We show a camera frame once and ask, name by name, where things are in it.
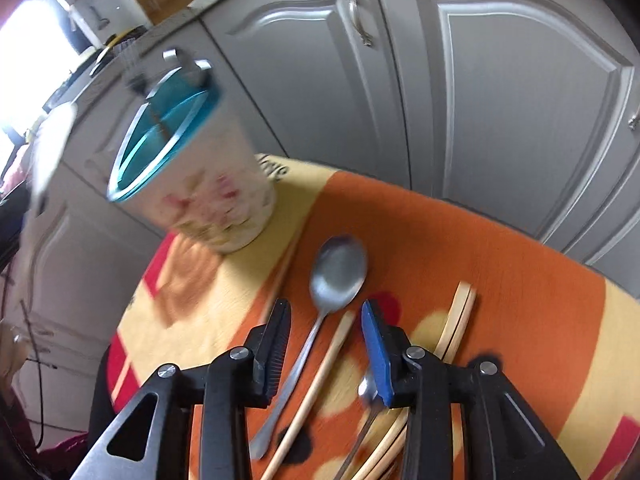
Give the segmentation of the long silver spoon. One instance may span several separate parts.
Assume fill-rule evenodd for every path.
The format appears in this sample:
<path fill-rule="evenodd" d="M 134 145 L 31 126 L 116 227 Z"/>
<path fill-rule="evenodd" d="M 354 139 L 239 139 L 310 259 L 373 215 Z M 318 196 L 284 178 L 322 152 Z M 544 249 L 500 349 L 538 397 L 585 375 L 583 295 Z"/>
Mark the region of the long silver spoon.
<path fill-rule="evenodd" d="M 260 460 L 268 451 L 277 422 L 299 381 L 324 319 L 341 311 L 355 299 L 366 280 L 368 256 L 360 240 L 351 235 L 329 238 L 319 249 L 312 266 L 309 292 L 318 310 L 314 325 L 278 393 L 276 404 L 257 434 L 250 440 L 250 458 Z"/>

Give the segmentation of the yellow black pot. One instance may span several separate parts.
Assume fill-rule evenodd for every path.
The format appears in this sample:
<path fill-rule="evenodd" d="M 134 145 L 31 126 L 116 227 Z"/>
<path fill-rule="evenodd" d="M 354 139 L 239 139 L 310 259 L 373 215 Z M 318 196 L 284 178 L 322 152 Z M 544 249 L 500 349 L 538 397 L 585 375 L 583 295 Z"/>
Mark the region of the yellow black pot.
<path fill-rule="evenodd" d="M 104 68 L 110 64 L 121 50 L 124 50 L 130 42 L 134 42 L 148 31 L 144 25 L 137 26 L 128 32 L 112 35 L 107 38 L 106 45 L 101 49 L 90 48 L 81 55 L 81 63 L 68 76 L 50 98 L 43 105 L 47 113 L 58 105 L 73 101 L 81 90 L 84 90 L 94 77 L 98 76 Z"/>

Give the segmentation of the brown wooden chopstick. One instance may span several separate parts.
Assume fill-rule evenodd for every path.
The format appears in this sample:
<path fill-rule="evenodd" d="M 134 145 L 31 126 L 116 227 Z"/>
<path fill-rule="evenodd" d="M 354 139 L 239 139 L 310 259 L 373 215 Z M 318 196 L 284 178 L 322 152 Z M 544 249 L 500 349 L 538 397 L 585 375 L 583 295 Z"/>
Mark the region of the brown wooden chopstick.
<path fill-rule="evenodd" d="M 347 311 L 342 316 L 340 324 L 337 325 L 336 331 L 329 345 L 329 349 L 320 363 L 317 374 L 314 375 L 314 380 L 311 382 L 310 387 L 305 394 L 302 403 L 299 405 L 291 425 L 288 426 L 288 430 L 286 430 L 282 441 L 278 445 L 276 452 L 274 452 L 267 468 L 260 477 L 262 480 L 272 480 L 276 476 L 280 466 L 283 464 L 286 454 L 288 454 L 288 451 L 292 448 L 299 431 L 303 428 L 311 409 L 314 407 L 322 387 L 329 377 L 330 371 L 341 352 L 341 348 L 343 347 L 355 320 L 356 313 L 354 311 Z"/>

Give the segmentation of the small silver spoon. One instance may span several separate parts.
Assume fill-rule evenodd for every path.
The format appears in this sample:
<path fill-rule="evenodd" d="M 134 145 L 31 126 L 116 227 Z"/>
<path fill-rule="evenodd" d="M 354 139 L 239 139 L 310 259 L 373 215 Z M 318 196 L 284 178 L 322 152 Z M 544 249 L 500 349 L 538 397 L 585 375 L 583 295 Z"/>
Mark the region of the small silver spoon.
<path fill-rule="evenodd" d="M 367 417 L 360 430 L 358 431 L 356 440 L 350 447 L 347 456 L 341 464 L 341 467 L 338 468 L 337 472 L 334 474 L 334 480 L 341 480 L 341 478 L 344 477 L 345 472 L 356 456 L 360 445 L 362 445 L 362 442 L 369 432 L 371 426 L 373 425 L 375 419 L 384 408 L 383 401 L 378 394 L 378 387 L 376 386 L 376 382 L 370 368 L 366 370 L 360 384 L 358 385 L 358 398 L 360 399 L 362 405 L 367 409 Z"/>

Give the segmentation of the orange yellow red towel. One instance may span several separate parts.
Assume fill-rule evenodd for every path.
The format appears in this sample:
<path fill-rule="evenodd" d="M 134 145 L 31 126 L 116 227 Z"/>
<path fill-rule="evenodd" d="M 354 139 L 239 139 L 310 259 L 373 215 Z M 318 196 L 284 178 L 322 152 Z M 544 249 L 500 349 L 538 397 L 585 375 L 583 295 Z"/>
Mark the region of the orange yellow red towel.
<path fill-rule="evenodd" d="M 361 299 L 434 349 L 460 283 L 477 293 L 458 364 L 490 352 L 584 479 L 639 474 L 639 307 L 580 264 L 456 206 L 349 172 L 273 156 L 278 193 L 260 237 L 221 257 L 179 234 L 157 249 L 100 377 L 120 410 L 160 365 L 206 364 L 242 344 L 273 300 L 292 307 L 286 362 L 317 312 L 312 263 L 330 237 L 369 256 Z"/>

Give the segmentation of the utensil holder cup teal rim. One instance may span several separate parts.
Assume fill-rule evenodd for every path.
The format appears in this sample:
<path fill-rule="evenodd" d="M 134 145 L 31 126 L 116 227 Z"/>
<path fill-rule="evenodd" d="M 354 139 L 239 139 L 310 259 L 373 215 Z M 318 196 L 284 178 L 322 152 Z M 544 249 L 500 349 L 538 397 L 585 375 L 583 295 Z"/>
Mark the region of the utensil holder cup teal rim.
<path fill-rule="evenodd" d="M 165 231 L 228 254 L 265 229 L 276 191 L 213 67 L 170 70 L 120 144 L 107 198 Z"/>

